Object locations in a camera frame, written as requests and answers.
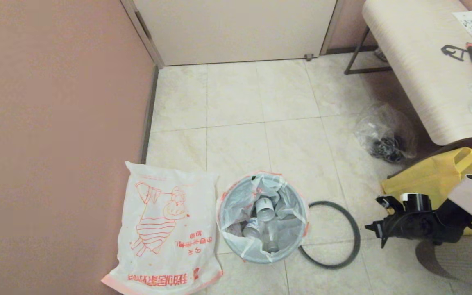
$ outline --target grout line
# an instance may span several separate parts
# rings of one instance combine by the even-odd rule
[[[453,285],[451,284],[451,282],[449,282],[449,287],[451,288],[451,293],[452,293],[453,295],[456,295],[456,294],[455,294],[455,289],[453,289]]]
[[[349,209],[349,203],[347,202],[347,198],[345,197],[345,191],[343,190],[343,184],[341,183],[340,175],[338,173],[338,169],[336,168],[336,160],[333,155],[333,149],[331,148],[331,143],[329,141],[329,132],[327,132],[327,128],[325,127],[324,120],[322,117],[320,117],[320,122],[322,123],[322,127],[324,128],[325,132],[325,140],[327,142],[327,145],[329,146],[329,150],[331,151],[331,159],[333,160],[333,166],[335,169],[336,173],[336,178],[338,179],[338,183],[340,184],[340,190],[341,190],[341,196],[343,197],[343,201],[345,202],[345,206],[347,207],[347,211],[350,211]]]
[[[240,257],[238,254],[234,253],[234,252],[230,252],[230,253],[215,253],[216,255],[229,255],[229,254],[233,254],[233,255],[236,255],[238,257]]]
[[[320,106],[318,105],[318,101],[316,100],[316,94],[314,93],[314,87],[313,87],[313,82],[311,81],[311,76],[309,75],[309,71],[307,70],[307,61],[303,61],[303,66],[305,68],[305,73],[307,74],[307,78],[309,79],[309,85],[311,86],[311,91],[313,92],[313,99],[314,103],[316,103],[316,108],[318,108],[318,114],[322,116],[320,113]]]
[[[266,141],[266,144],[267,144],[267,155],[269,157],[269,171],[272,172],[272,161],[270,160],[270,146],[269,146],[269,143],[268,143],[268,136],[267,136],[267,126],[265,125],[265,123],[263,124],[263,129],[265,130],[265,141]]]
[[[209,125],[209,66],[205,65],[206,68],[206,87],[205,87],[205,127]]]
[[[260,86],[260,74],[258,73],[258,64],[255,62],[254,63],[254,68],[256,70],[256,80],[258,81],[258,96],[260,97],[260,105],[262,106],[262,116],[263,116],[263,121],[266,120],[266,112],[264,111],[263,107],[263,100],[262,100],[262,88]]]
[[[263,129],[265,130],[265,141],[266,141],[266,144],[267,144],[267,156],[269,158],[269,171],[272,172],[272,161],[270,160],[270,144],[268,142],[268,136],[267,136],[267,126],[266,126],[266,123],[265,123],[265,119],[266,119],[266,113],[264,111],[264,108],[263,108],[263,101],[262,101],[262,88],[260,86],[260,75],[258,74],[258,65],[257,63],[255,62],[254,63],[254,68],[256,69],[256,79],[258,81],[258,96],[260,97],[260,105],[262,106],[262,116],[263,116]]]
[[[208,161],[209,161],[209,129],[207,127],[209,123],[209,66],[206,65],[206,105],[205,105],[205,171],[208,172]],[[214,194],[217,196],[216,183],[214,183]]]
[[[369,287],[371,288],[371,293],[372,293],[372,295],[374,295],[374,289],[373,289],[372,283],[371,283],[371,276],[369,276],[369,270],[367,269],[367,265],[365,263],[365,257],[363,256],[362,249],[360,249],[360,255],[362,256],[363,268],[365,269],[365,273],[367,273],[367,280],[369,280]]]
[[[287,294],[290,295],[289,274],[287,273],[287,263],[285,263],[285,259],[283,259],[283,270],[285,271],[285,279],[287,280]]]
[[[305,119],[318,119],[318,118],[320,118],[320,116],[310,116],[310,117],[307,117],[307,118],[281,119],[281,120],[271,120],[271,121],[256,121],[256,122],[250,122],[250,123],[238,123],[238,124],[229,124],[229,125],[215,125],[215,126],[205,126],[205,127],[158,130],[158,131],[152,131],[152,132],[153,133],[171,132],[171,131],[182,131],[182,130],[192,130],[192,129],[202,129],[202,128],[228,127],[228,126],[237,126],[237,125],[250,125],[250,124],[259,124],[259,123],[272,123],[272,122],[283,122],[283,121],[294,121],[294,120],[305,120]]]
[[[325,116],[321,116],[322,118],[327,118],[327,117],[330,117],[330,116],[351,116],[351,115],[360,115],[364,113],[364,111],[359,111],[359,112],[352,112],[352,113],[344,113],[344,114],[334,114],[334,115],[325,115]]]
[[[378,238],[365,238],[365,239],[360,239],[360,241],[373,241]],[[354,242],[354,239],[350,240],[344,240],[344,241],[330,241],[330,242],[324,242],[324,243],[302,243],[302,246],[324,246],[324,245],[332,245],[335,243],[350,243]]]

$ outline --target gray trash can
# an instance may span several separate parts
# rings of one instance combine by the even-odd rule
[[[278,252],[263,250],[261,239],[242,236],[242,226],[251,218],[261,196],[273,200],[276,217],[265,226],[274,236]],[[231,250],[253,263],[274,263],[286,258],[307,234],[307,202],[279,174],[256,172],[234,183],[217,201],[217,223]]]

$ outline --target white bench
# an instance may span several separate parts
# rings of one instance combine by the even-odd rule
[[[472,64],[445,56],[446,45],[465,47],[472,36],[452,15],[458,0],[367,0],[363,18],[434,143],[472,138],[469,85]]]

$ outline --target black device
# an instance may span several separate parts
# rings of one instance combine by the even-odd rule
[[[404,194],[403,204],[390,195],[379,196],[376,201],[390,215],[365,228],[382,239],[382,248],[390,237],[429,240],[435,245],[456,243],[466,227],[472,229],[472,215],[449,199],[436,210],[431,209],[431,200],[425,194]]]

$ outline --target white door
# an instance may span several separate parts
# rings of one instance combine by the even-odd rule
[[[134,0],[165,65],[318,56],[336,0]]]

